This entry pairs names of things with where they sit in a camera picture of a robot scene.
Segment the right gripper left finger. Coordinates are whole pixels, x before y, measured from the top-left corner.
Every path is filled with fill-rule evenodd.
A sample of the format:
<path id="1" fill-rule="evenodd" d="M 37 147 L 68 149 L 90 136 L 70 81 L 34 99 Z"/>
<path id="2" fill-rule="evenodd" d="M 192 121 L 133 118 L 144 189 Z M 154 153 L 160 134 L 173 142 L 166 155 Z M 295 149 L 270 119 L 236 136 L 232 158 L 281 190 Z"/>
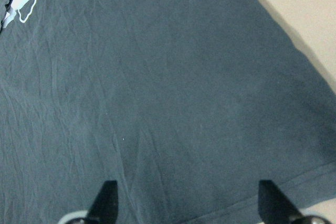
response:
<path id="1" fill-rule="evenodd" d="M 94 199 L 85 223 L 113 224 L 118 218 L 118 182 L 107 180 Z"/>

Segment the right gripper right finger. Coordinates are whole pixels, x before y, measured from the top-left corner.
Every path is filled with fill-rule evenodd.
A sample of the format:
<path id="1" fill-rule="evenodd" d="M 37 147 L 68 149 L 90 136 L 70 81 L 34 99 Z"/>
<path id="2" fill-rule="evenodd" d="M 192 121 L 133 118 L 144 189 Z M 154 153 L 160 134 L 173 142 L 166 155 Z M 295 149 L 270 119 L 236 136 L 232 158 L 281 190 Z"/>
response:
<path id="1" fill-rule="evenodd" d="M 258 214 L 263 223 L 293 223 L 304 215 L 272 180 L 260 180 Z"/>

